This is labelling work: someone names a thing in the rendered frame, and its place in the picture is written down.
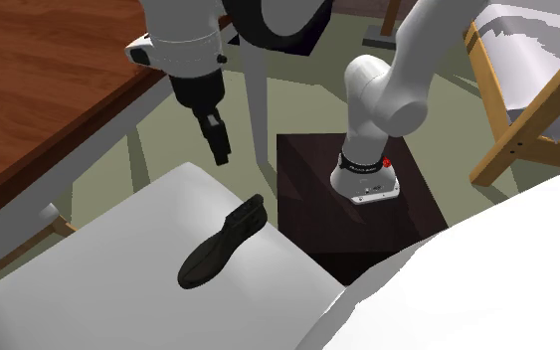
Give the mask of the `brown table with white frame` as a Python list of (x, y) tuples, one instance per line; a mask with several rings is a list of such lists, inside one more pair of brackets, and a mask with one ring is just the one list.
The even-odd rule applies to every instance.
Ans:
[(0, 0), (0, 270), (69, 225), (53, 201), (153, 107), (138, 0)]

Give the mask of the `wooden post on grey base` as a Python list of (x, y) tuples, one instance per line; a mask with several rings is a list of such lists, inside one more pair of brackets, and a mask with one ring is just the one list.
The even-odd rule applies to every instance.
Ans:
[(362, 45), (385, 50), (396, 49), (396, 19), (402, 0), (389, 0), (383, 24), (380, 27), (371, 25), (362, 39)]

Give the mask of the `dark robot stand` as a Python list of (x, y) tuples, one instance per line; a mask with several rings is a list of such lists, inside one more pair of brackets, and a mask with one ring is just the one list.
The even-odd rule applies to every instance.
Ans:
[(279, 230), (343, 285), (371, 266), (448, 227), (409, 147), (390, 139), (384, 154), (400, 182), (395, 199), (354, 205), (330, 186), (340, 133), (279, 134)]

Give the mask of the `wooden chair with white cushion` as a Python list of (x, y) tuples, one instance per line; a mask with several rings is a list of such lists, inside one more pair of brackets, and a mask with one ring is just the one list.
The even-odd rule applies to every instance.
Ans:
[(471, 183), (516, 160), (560, 167), (560, 0), (488, 0), (464, 41), (495, 141)]

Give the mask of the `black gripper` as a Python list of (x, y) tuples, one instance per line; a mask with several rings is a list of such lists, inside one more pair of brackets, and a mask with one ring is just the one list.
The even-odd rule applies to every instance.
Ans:
[(207, 140), (218, 166), (229, 162), (231, 145), (225, 122), (217, 105), (225, 96), (223, 71), (221, 69), (197, 77), (169, 77), (177, 101), (190, 108), (197, 118), (204, 138)]

